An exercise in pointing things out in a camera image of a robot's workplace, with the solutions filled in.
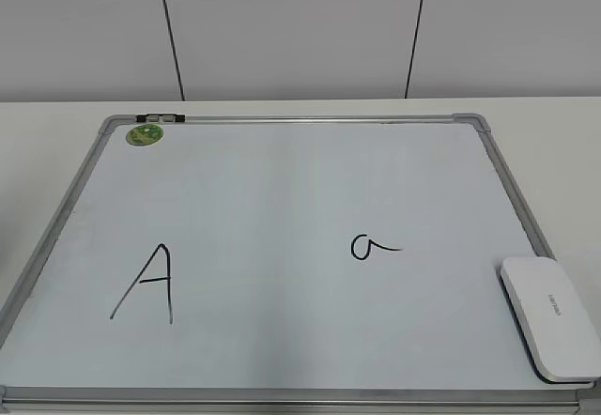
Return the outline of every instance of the whiteboard surface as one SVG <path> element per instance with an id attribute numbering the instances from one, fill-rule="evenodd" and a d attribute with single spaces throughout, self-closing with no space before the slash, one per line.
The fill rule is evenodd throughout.
<path id="1" fill-rule="evenodd" d="M 495 267 L 533 255 L 465 124 L 112 134 L 0 349 L 11 386 L 559 389 Z M 384 245 L 365 261 L 359 234 Z M 158 243 L 165 283 L 119 298 Z M 165 273 L 158 255 L 144 277 Z"/>

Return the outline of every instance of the whiteboard eraser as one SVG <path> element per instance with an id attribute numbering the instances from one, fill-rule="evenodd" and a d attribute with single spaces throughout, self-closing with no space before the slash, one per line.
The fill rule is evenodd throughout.
<path id="1" fill-rule="evenodd" d="M 501 278 L 542 377 L 550 382 L 601 377 L 601 341 L 559 263 L 545 257 L 507 258 Z"/>

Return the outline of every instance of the round sticker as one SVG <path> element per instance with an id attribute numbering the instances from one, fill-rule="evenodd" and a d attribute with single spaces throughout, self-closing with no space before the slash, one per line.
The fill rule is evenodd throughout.
<path id="1" fill-rule="evenodd" d="M 156 124 L 145 124 L 138 126 L 128 131 L 125 139 L 132 146 L 149 146 L 154 145 L 162 138 L 161 126 Z"/>

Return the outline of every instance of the white table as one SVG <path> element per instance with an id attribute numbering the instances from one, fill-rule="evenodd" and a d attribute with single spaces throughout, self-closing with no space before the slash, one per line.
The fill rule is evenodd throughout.
<path id="1" fill-rule="evenodd" d="M 3 103 L 0 302 L 108 115 L 484 115 L 547 240 L 601 330 L 598 98 Z"/>

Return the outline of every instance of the white wall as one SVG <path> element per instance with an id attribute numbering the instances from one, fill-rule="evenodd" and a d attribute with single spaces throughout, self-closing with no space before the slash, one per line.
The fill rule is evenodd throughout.
<path id="1" fill-rule="evenodd" d="M 177 100 L 162 0 L 0 0 L 0 100 Z"/>
<path id="2" fill-rule="evenodd" d="M 189 100 L 398 98 L 419 0 L 168 0 Z"/>
<path id="3" fill-rule="evenodd" d="M 403 97 L 420 0 L 167 0 L 188 100 Z M 601 0 L 424 0 L 408 96 L 601 96 Z M 162 0 L 0 0 L 0 101 L 178 100 Z"/>
<path id="4" fill-rule="evenodd" d="M 601 96 L 601 0 L 424 0 L 413 98 Z"/>

